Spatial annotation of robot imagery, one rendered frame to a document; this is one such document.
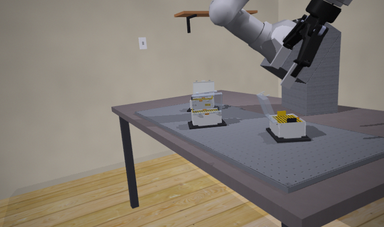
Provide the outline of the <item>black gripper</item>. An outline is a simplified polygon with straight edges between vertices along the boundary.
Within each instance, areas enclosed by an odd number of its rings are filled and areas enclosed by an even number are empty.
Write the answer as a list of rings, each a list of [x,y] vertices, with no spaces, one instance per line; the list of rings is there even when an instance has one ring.
[[[289,69],[280,85],[288,89],[294,84],[305,67],[310,67],[319,46],[328,32],[325,23],[333,23],[341,12],[341,8],[324,0],[311,0],[306,8],[309,16],[303,15],[298,24],[283,39],[283,46],[270,64],[279,69],[290,50],[303,40],[297,59]]]

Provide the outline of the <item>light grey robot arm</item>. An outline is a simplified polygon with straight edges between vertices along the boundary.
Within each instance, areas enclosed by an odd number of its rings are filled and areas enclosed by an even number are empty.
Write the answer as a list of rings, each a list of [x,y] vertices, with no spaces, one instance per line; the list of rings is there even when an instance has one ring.
[[[262,23],[243,9],[248,1],[212,0],[210,20],[215,25],[225,27],[271,63],[283,45],[283,39],[300,20],[293,22],[284,19],[274,24]]]

